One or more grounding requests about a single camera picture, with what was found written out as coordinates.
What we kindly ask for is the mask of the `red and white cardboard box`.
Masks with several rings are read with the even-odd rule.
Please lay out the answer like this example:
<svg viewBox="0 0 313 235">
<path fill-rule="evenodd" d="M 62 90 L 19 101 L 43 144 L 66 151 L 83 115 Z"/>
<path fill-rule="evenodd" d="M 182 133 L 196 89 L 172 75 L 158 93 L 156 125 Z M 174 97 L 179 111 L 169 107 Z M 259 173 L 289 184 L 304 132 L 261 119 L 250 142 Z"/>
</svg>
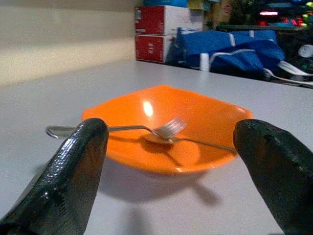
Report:
<svg viewBox="0 0 313 235">
<path fill-rule="evenodd" d="M 170 5 L 134 8 L 136 34 L 175 35 L 179 27 L 203 29 L 204 12 Z"/>
<path fill-rule="evenodd" d="M 174 35 L 135 35 L 135 57 L 139 61 L 169 63 L 173 61 Z"/>
</svg>

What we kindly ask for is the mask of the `yellow packet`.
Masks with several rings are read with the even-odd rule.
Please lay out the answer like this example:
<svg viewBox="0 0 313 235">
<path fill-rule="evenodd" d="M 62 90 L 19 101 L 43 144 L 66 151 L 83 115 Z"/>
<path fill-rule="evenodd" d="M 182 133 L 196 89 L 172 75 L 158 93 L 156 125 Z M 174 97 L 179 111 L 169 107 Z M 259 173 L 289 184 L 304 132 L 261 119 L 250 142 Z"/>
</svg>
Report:
<svg viewBox="0 0 313 235">
<path fill-rule="evenodd" d="M 203 10 L 204 0 L 188 0 L 187 7 L 193 10 Z"/>
</svg>

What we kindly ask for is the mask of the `blue box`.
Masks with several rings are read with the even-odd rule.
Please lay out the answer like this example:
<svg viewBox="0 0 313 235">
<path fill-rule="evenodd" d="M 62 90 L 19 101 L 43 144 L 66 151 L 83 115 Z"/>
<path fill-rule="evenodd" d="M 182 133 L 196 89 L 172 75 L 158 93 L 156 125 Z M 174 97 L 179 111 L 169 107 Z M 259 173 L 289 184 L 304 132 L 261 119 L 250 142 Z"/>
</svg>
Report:
<svg viewBox="0 0 313 235">
<path fill-rule="evenodd" d="M 187 7 L 188 0 L 142 0 L 144 6 L 169 5 Z"/>
</svg>

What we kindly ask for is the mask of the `silver metal fork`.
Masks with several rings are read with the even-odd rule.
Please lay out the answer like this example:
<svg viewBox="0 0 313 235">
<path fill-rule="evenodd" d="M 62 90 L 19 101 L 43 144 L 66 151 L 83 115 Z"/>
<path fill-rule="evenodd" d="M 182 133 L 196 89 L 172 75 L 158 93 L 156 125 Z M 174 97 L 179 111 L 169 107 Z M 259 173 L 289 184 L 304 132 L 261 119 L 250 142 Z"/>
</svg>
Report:
<svg viewBox="0 0 313 235">
<path fill-rule="evenodd" d="M 159 138 L 162 141 L 169 142 L 169 140 L 176 134 L 181 132 L 186 127 L 186 123 L 180 118 L 174 118 L 168 123 L 158 128 L 151 129 L 144 125 L 128 125 L 128 126 L 111 126 L 108 127 L 109 132 L 127 131 L 127 130 L 146 130 L 153 136 Z M 47 126 L 45 132 L 55 139 L 65 139 L 69 137 L 76 127 L 71 126 Z"/>
</svg>

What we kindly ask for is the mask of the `white round ornament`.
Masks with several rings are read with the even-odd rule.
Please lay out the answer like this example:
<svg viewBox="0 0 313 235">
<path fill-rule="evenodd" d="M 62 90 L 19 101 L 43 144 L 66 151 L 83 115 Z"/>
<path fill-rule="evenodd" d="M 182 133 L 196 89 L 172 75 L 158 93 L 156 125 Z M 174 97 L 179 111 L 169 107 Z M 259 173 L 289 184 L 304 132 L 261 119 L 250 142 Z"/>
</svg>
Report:
<svg viewBox="0 0 313 235">
<path fill-rule="evenodd" d="M 298 50 L 298 55 L 303 58 L 313 57 L 313 45 L 303 45 Z"/>
</svg>

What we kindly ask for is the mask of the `orange square plastic bowl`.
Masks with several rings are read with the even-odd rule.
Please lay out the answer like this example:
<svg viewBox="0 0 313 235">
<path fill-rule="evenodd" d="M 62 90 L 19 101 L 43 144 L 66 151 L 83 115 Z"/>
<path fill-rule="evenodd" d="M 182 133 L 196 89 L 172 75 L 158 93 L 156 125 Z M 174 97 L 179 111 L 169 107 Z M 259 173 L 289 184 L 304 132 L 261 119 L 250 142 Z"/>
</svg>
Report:
<svg viewBox="0 0 313 235">
<path fill-rule="evenodd" d="M 162 145 L 145 139 L 147 131 L 110 133 L 108 158 L 144 171 L 182 174 L 206 171 L 234 159 L 235 153 L 212 143 L 233 146 L 238 121 L 252 118 L 240 106 L 166 85 L 146 88 L 107 100 L 82 113 L 83 119 L 100 118 L 108 126 L 160 127 L 174 118 L 185 121 L 180 142 Z"/>
</svg>

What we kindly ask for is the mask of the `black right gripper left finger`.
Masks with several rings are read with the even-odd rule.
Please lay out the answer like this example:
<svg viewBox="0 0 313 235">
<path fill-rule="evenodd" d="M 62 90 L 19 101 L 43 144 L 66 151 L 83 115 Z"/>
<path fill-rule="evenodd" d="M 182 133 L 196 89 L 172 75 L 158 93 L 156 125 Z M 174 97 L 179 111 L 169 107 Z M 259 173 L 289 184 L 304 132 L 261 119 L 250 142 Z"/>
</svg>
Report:
<svg viewBox="0 0 313 235">
<path fill-rule="evenodd" d="M 105 122 L 81 122 L 0 219 L 0 235 L 83 235 L 107 151 Z"/>
</svg>

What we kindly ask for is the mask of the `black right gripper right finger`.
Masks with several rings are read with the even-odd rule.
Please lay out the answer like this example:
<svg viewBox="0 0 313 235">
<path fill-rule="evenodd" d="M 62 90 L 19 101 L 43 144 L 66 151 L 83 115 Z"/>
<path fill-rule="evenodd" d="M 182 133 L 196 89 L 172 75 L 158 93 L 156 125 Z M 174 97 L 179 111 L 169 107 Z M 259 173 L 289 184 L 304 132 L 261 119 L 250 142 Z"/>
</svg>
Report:
<svg viewBox="0 0 313 235">
<path fill-rule="evenodd" d="M 290 132 L 257 119 L 237 122 L 233 142 L 281 230 L 313 235 L 313 152 Z"/>
</svg>

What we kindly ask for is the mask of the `blue fabric bag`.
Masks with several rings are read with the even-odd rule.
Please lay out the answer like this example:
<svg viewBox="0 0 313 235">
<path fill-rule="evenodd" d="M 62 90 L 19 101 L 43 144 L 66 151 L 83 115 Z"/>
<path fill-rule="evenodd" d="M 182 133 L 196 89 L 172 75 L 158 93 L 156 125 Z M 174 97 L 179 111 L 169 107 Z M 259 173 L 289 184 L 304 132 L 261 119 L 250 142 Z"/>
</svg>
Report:
<svg viewBox="0 0 313 235">
<path fill-rule="evenodd" d="M 272 30 L 198 31 L 179 27 L 167 56 L 168 65 L 264 79 L 264 70 L 276 71 L 285 53 Z"/>
</svg>

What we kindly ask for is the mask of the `silver metal spoon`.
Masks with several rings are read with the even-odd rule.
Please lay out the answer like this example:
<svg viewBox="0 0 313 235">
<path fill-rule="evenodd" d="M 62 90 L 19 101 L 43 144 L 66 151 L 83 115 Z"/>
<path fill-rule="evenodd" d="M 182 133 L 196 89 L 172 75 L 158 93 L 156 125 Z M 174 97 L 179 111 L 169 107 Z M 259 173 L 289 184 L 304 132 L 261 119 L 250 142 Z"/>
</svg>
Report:
<svg viewBox="0 0 313 235">
<path fill-rule="evenodd" d="M 152 135 L 145 135 L 144 139 L 146 139 L 149 142 L 153 142 L 153 143 L 157 143 L 157 144 L 174 144 L 174 143 L 179 142 L 179 141 L 189 141 L 189 142 L 194 142 L 194 143 L 198 143 L 198 144 L 203 144 L 203 145 L 207 145 L 207 146 L 211 146 L 211 147 L 215 147 L 215 148 L 219 148 L 219 149 L 224 149 L 224 150 L 236 152 L 236 149 L 232 148 L 232 147 L 228 147 L 228 146 L 220 145 L 220 144 L 215 144 L 215 143 L 210 143 L 210 142 L 205 142 L 205 141 L 192 140 L 192 139 L 188 139 L 188 138 L 172 137 L 170 139 L 164 140 L 164 139 L 161 139 L 159 137 L 152 136 Z"/>
</svg>

